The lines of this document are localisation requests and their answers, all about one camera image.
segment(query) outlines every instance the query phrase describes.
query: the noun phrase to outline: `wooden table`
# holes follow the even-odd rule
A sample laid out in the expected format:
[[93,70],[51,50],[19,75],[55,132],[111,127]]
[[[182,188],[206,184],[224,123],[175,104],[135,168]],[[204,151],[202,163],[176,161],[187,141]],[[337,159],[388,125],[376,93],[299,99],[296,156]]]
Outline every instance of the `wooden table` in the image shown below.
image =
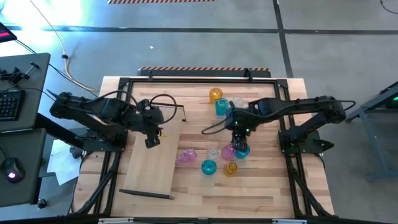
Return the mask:
[[[120,77],[104,77],[101,95],[118,89]],[[291,99],[306,98],[303,79],[288,79]],[[206,150],[221,149],[231,140],[231,131],[205,136],[201,130],[216,123],[215,106],[209,103],[210,88],[219,87],[223,97],[239,96],[244,101],[263,97],[275,97],[274,88],[265,84],[203,84],[203,83],[135,83],[132,94],[137,100],[168,93],[177,103],[185,106],[187,122],[182,124],[177,156],[185,149],[196,149],[195,162],[177,166],[172,182],[174,200],[149,198],[120,193],[134,145],[134,133],[130,132],[123,152],[112,217],[209,217],[209,218],[293,218],[292,199],[285,158],[280,152],[277,132],[279,122],[263,124],[248,137],[251,153],[243,160],[236,160],[238,173],[227,177],[223,173],[223,161],[214,175],[202,173],[200,166],[206,159]],[[163,103],[171,103],[165,98]],[[297,125],[310,118],[310,114],[294,116]],[[103,152],[94,152],[84,162],[75,192],[75,208],[79,209],[98,185]],[[328,184],[321,160],[311,154],[303,154],[303,164],[308,188],[326,211],[333,213]],[[108,194],[104,191],[103,206]],[[301,191],[298,190],[300,208],[304,211]]]

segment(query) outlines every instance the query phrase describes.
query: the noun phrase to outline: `purple light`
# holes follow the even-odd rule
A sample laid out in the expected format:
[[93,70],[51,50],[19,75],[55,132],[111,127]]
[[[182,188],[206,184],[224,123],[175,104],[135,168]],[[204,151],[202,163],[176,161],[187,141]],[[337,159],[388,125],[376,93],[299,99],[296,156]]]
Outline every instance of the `purple light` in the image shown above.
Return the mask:
[[15,178],[15,173],[13,173],[13,172],[9,173],[9,174],[8,174],[8,177],[9,177],[9,178],[12,178],[12,179]]

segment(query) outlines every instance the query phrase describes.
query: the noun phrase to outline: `warning stripe tape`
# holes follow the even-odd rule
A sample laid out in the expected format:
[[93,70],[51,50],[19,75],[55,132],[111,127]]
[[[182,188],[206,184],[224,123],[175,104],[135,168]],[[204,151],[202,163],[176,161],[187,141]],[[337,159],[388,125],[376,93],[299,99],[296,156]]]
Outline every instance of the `warning stripe tape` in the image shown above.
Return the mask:
[[[189,71],[243,71],[243,67],[142,67],[139,70],[189,70]],[[248,68],[250,71],[268,71],[268,68]]]
[[215,0],[108,0],[108,4],[171,3],[171,2],[212,2]]

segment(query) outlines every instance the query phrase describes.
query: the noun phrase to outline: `white cable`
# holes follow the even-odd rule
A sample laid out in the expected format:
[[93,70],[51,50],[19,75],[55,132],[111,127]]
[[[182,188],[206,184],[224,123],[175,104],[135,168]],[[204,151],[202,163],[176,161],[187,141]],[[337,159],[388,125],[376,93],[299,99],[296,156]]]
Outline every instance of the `white cable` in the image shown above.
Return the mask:
[[40,9],[33,3],[33,1],[32,1],[32,0],[29,0],[29,1],[30,1],[30,3],[32,3],[32,5],[36,8],[36,10],[40,13],[40,15],[42,15],[42,17],[47,21],[47,23],[50,25],[51,29],[55,32],[55,35],[57,35],[58,40],[60,41],[61,46],[62,46],[63,64],[64,64],[64,66],[65,66],[65,71],[66,71],[66,74],[68,75],[68,77],[69,77],[74,83],[76,83],[78,86],[80,86],[80,87],[82,87],[82,88],[84,88],[84,89],[86,89],[86,90],[99,91],[99,89],[92,88],[92,87],[86,86],[86,85],[84,85],[84,84],[78,82],[73,76],[71,76],[71,75],[69,74],[69,69],[68,69],[68,66],[67,66],[67,59],[64,57],[64,55],[67,56],[67,53],[66,53],[66,51],[65,51],[65,46],[63,45],[63,42],[62,42],[61,37],[58,35],[57,31],[56,31],[56,30],[54,29],[54,27],[51,25],[50,21],[42,14],[42,12],[40,11]]

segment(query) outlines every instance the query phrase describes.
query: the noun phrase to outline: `wooden board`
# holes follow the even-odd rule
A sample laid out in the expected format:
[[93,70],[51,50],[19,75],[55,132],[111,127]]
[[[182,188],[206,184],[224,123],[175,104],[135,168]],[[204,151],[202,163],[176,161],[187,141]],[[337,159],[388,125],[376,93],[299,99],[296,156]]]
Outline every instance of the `wooden board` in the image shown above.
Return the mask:
[[[101,94],[118,88],[120,77],[105,77]],[[303,79],[288,79],[291,99],[306,98]],[[277,140],[278,122],[261,125],[248,138],[251,153],[238,160],[238,173],[226,177],[219,169],[215,175],[205,176],[200,170],[206,158],[206,150],[223,147],[231,138],[230,131],[212,136],[204,136],[200,131],[213,124],[214,105],[208,102],[210,88],[219,87],[224,97],[240,96],[245,103],[263,97],[273,97],[274,89],[264,84],[172,84],[135,83],[133,95],[138,99],[151,98],[159,93],[168,93],[177,103],[185,106],[187,122],[182,123],[177,157],[185,149],[196,149],[198,157],[194,163],[177,166],[174,170],[172,195],[174,200],[127,195],[118,192],[123,188],[129,161],[134,145],[134,134],[127,140],[114,195],[112,216],[129,217],[213,217],[213,218],[292,218],[294,212],[287,178],[286,163],[280,153]],[[294,116],[300,125],[310,118],[310,114]],[[75,207],[80,208],[93,193],[98,184],[103,161],[103,153],[97,152],[85,161],[75,193]],[[304,154],[303,163],[308,188],[324,206],[333,213],[328,184],[321,160]],[[302,193],[297,190],[300,208],[304,212]],[[108,188],[103,202],[106,201]]]
[[[165,119],[173,115],[174,108],[160,106],[160,109]],[[137,133],[123,189],[170,195],[183,119],[182,110],[177,109],[171,121],[159,126],[163,128],[160,145],[147,149],[147,136]]]

